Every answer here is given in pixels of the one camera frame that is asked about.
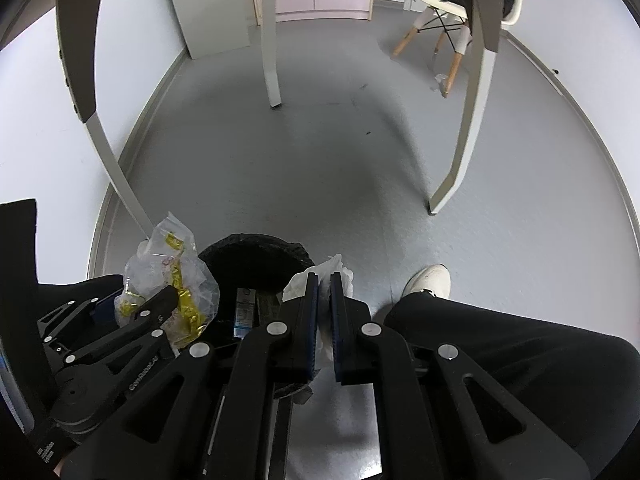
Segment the white right shoe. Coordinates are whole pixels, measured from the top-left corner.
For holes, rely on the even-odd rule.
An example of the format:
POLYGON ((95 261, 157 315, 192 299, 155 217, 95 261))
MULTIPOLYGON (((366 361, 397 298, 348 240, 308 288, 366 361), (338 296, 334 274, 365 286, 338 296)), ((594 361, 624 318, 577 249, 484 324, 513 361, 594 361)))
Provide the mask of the white right shoe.
POLYGON ((401 297, 417 292, 427 292, 433 297, 449 299, 451 274, 443 264, 433 264, 416 272, 407 282, 401 297))

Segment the black trouser legs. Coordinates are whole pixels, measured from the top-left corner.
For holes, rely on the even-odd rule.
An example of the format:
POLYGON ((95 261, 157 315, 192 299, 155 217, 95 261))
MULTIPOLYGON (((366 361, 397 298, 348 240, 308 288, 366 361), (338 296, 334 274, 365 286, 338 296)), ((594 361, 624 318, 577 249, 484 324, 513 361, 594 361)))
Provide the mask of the black trouser legs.
POLYGON ((386 326, 454 344, 582 456, 594 478, 639 475, 639 352, 628 341, 415 292, 386 326))

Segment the tall white wardrobe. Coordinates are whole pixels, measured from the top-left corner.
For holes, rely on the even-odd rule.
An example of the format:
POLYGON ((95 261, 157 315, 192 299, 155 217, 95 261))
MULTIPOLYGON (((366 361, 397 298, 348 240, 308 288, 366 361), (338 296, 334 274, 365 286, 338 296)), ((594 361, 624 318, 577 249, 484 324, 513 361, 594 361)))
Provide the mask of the tall white wardrobe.
POLYGON ((256 24, 253 0, 171 0, 190 58, 245 48, 256 24))

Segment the white tissue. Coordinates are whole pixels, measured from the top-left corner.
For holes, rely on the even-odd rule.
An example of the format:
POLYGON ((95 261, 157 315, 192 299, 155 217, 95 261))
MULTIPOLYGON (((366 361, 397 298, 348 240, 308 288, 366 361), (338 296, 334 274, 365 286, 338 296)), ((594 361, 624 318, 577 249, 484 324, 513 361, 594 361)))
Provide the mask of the white tissue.
POLYGON ((295 274, 283 289, 282 300, 288 301, 303 297, 306 281, 311 273, 317 275, 319 282, 316 354, 314 355, 314 371, 312 372, 312 377, 316 377, 320 370, 333 364, 332 313, 330 307, 331 276, 334 273, 341 275, 344 295, 352 298, 354 296, 354 286, 352 286, 354 272, 344 265, 342 255, 336 254, 325 262, 310 266, 305 271, 295 274))

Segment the blue white milk carton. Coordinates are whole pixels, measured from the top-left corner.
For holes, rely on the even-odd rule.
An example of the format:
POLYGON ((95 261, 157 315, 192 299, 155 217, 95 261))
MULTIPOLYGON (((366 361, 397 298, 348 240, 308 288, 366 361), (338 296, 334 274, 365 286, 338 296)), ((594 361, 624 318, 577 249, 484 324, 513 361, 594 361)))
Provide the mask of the blue white milk carton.
POLYGON ((281 296, 280 292, 270 295, 256 289, 238 288, 233 336, 243 339, 253 328, 274 321, 279 315, 281 296))

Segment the black trash bin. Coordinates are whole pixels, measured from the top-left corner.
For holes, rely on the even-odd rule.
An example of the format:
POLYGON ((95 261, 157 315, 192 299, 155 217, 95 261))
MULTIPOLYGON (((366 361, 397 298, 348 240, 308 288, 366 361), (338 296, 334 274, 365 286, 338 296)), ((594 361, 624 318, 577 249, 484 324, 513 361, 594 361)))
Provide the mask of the black trash bin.
POLYGON ((221 344, 233 338, 239 289, 276 296, 295 274, 314 265, 302 244, 252 233, 224 237, 202 250, 198 258, 206 264, 219 287, 217 313, 207 331, 221 344))

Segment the white chair wooden legs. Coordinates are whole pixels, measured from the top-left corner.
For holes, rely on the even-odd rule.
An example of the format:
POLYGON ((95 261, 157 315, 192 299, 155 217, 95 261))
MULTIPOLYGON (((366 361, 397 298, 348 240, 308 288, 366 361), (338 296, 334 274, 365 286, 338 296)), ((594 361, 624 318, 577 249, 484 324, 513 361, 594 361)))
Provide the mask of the white chair wooden legs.
MULTIPOLYGON (((439 36, 434 47, 430 69, 435 70, 435 62, 445 41, 450 43, 454 51, 448 73, 435 76, 440 93, 447 99, 456 80, 462 58, 472 42, 468 14, 465 11, 465 7, 462 6, 461 0, 416 1, 423 3, 424 9, 413 21, 408 32, 402 36, 392 52, 392 57, 397 58, 421 32, 437 29, 439 36)), ((504 0, 502 29, 507 29, 518 21, 522 12, 522 5, 523 0, 504 0)))

